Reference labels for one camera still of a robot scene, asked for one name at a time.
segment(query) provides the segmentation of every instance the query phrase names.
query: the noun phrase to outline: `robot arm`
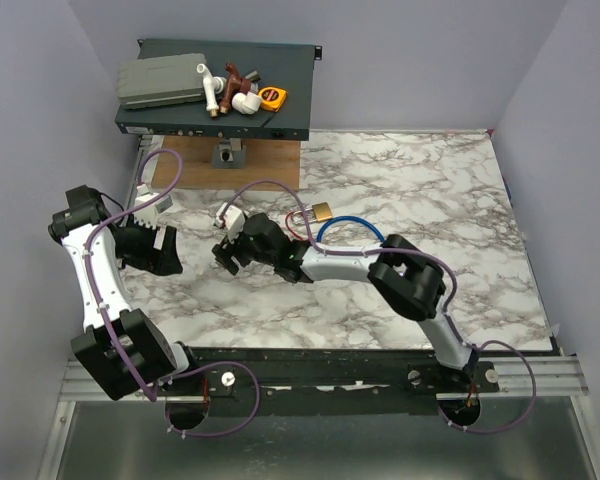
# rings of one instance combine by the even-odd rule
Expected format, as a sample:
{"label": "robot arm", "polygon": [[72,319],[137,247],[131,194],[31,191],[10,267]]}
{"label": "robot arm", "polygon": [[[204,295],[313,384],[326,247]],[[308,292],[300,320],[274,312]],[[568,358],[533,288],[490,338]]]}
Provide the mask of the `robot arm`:
{"label": "robot arm", "polygon": [[[218,263],[231,274],[238,272],[239,265],[246,267],[255,261],[273,266],[274,273],[291,283],[320,280],[371,283],[398,315],[418,323],[441,366],[471,377],[478,354],[456,336],[450,323],[452,320],[442,312],[446,287],[442,281],[444,273],[437,264],[397,253],[324,254],[313,248],[309,241],[290,240],[266,214],[246,218],[236,207],[230,207],[224,221],[216,217],[216,224],[224,226],[227,235],[213,248],[213,253]],[[390,235],[382,245],[331,248],[363,253],[381,246],[418,250],[399,235]],[[404,268],[404,272],[399,273],[396,268]]]}
{"label": "robot arm", "polygon": [[[142,196],[147,195],[154,194],[147,191],[137,202],[146,201]],[[138,386],[111,346],[100,307],[87,280],[83,257],[87,238],[110,214],[99,192],[84,185],[68,191],[67,201],[69,208],[53,216],[49,233],[69,253],[82,293],[85,333],[74,338],[71,347],[107,395],[117,400],[136,391]],[[157,216],[169,205],[169,200],[160,202],[147,211],[140,210],[124,227],[110,225],[110,228],[104,228],[91,248],[98,291],[107,305],[118,338],[147,383],[184,371],[189,362],[181,344],[169,345],[142,310],[132,307],[120,278],[118,261],[123,266],[133,266],[155,275],[182,273],[173,227],[165,228],[161,248],[154,248],[159,230],[155,224]]]}

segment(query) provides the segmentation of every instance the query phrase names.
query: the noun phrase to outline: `gray box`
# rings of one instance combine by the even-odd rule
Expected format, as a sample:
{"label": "gray box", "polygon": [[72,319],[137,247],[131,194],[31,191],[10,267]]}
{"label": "gray box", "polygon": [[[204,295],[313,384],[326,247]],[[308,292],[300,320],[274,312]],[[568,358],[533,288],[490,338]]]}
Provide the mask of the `gray box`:
{"label": "gray box", "polygon": [[127,109],[174,105],[204,100],[198,64],[202,53],[133,60],[118,71],[118,99]]}

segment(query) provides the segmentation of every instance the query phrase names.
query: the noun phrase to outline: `cable connector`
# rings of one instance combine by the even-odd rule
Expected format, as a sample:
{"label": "cable connector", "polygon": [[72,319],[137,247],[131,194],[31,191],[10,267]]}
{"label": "cable connector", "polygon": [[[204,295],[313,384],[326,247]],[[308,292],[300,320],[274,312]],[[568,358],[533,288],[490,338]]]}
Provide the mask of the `cable connector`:
{"label": "cable connector", "polygon": [[244,215],[244,212],[235,205],[231,205],[225,212],[224,216],[221,217],[222,211],[226,208],[226,206],[226,203],[222,204],[222,206],[216,213],[213,224],[218,228],[226,228],[227,239],[230,242],[233,242],[238,237],[240,232],[242,232],[242,228],[244,227],[246,217]]}
{"label": "cable connector", "polygon": [[369,256],[369,254],[367,253],[368,251],[373,251],[373,250],[377,250],[378,249],[378,245],[374,244],[374,245],[365,245],[364,247],[362,247],[360,249],[360,253],[362,254],[362,256],[364,258],[367,258]]}
{"label": "cable connector", "polygon": [[[142,183],[137,187],[136,199],[133,202],[134,206],[142,205],[159,194],[150,192],[146,183]],[[167,195],[159,202],[156,202],[148,207],[141,208],[133,214],[134,222],[142,227],[157,228],[158,216],[173,205],[173,200],[170,195]]]}

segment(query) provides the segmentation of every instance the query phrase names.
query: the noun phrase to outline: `white marble tabletop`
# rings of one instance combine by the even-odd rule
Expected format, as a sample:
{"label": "white marble tabletop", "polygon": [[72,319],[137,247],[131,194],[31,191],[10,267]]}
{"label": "white marble tabletop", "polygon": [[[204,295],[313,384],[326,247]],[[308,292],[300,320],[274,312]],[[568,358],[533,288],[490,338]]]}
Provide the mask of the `white marble tabletop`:
{"label": "white marble tabletop", "polygon": [[[152,177],[149,165],[145,180]],[[458,274],[450,312],[476,343],[548,350],[539,302],[490,138],[470,134],[312,132],[303,143],[306,204],[358,215],[386,235],[398,233]],[[430,348],[415,322],[396,315],[369,284],[291,285],[252,264],[231,276],[211,253],[222,239],[213,215],[230,191],[176,190],[161,222],[178,228],[182,275],[126,269],[138,307],[170,341],[191,346],[262,348]],[[295,209],[286,194],[248,192],[238,203],[283,224]],[[340,223],[329,245],[366,245],[364,227]]]}

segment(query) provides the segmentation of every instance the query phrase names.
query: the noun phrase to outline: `wooden board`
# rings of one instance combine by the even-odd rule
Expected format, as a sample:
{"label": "wooden board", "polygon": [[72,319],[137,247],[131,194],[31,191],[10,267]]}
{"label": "wooden board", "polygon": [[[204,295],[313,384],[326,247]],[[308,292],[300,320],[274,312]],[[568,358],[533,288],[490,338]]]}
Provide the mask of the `wooden board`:
{"label": "wooden board", "polygon": [[[255,180],[270,178],[300,188],[300,142],[286,140],[243,140],[247,147],[245,168],[222,169],[211,166],[216,138],[166,136],[163,148],[171,148],[184,160],[184,170],[178,188],[235,190]],[[160,155],[151,185],[164,188],[171,183],[177,162],[171,155]],[[262,184],[254,190],[280,190]]]}

